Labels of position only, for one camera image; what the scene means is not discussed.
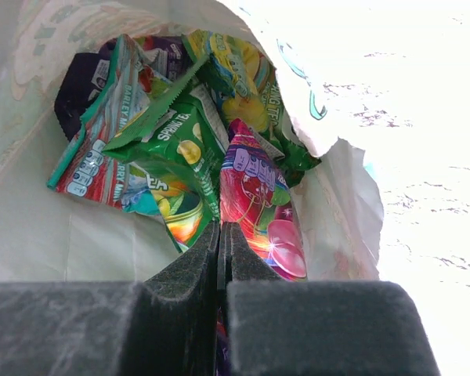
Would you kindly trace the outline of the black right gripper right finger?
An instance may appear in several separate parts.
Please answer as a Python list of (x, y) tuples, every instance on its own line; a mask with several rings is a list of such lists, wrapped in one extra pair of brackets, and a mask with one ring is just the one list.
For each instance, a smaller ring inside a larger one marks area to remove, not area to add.
[(437, 375), (414, 301), (384, 281), (290, 282), (222, 226), (219, 286), (234, 375)]

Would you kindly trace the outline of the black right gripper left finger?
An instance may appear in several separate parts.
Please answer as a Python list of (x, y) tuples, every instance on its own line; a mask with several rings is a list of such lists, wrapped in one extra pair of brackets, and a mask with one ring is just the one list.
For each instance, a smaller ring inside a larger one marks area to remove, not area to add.
[(214, 374), (218, 243), (143, 283), (0, 283), (0, 375)]

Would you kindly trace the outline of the green illustrated paper bag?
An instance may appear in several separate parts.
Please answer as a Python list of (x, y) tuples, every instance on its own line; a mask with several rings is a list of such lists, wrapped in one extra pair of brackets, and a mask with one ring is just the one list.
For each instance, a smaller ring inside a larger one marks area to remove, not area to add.
[(330, 22), (313, 1), (0, 1), (0, 281), (145, 280), (178, 257), (160, 219), (46, 186), (67, 145), (53, 102), (76, 52), (199, 28), (270, 58), (295, 133), (321, 158), (291, 191), (309, 279), (377, 278), (378, 186), (338, 114), (309, 111), (329, 103)]

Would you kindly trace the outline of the green spring tea packet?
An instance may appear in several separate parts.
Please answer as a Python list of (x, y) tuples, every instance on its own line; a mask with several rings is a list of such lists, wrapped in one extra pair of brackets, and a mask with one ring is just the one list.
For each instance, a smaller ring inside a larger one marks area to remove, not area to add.
[(144, 171), (179, 251), (187, 251), (219, 219), (219, 173), (226, 131), (197, 72), (207, 55), (154, 99), (103, 152)]

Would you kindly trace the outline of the teal barley mint packet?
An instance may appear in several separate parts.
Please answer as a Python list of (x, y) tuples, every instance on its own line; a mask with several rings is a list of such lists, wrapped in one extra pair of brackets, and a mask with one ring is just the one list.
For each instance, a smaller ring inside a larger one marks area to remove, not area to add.
[(60, 157), (48, 188), (123, 212), (158, 215), (148, 175), (108, 157), (103, 149), (171, 84), (152, 68), (134, 39), (120, 35), (110, 58), (107, 83), (81, 116), (81, 128)]

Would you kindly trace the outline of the yellow green snack packet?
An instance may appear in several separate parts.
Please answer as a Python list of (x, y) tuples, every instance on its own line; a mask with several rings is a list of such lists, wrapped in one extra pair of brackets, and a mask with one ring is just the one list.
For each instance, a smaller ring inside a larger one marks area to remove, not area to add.
[(182, 40), (192, 61), (209, 57), (198, 74), (224, 123), (244, 121), (260, 136), (260, 144), (289, 187), (297, 186), (320, 159), (295, 135), (270, 60), (250, 42), (228, 34), (197, 29)]

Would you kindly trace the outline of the dark purple snack packet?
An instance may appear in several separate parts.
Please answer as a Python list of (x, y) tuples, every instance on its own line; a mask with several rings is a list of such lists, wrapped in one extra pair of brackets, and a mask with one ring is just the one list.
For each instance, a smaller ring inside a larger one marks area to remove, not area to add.
[[(174, 81), (191, 65), (179, 36), (148, 35), (136, 38), (156, 72)], [(98, 52), (74, 55), (54, 102), (54, 112), (67, 140), (81, 128), (80, 116), (95, 101), (107, 83), (110, 57), (117, 40), (106, 42)]]

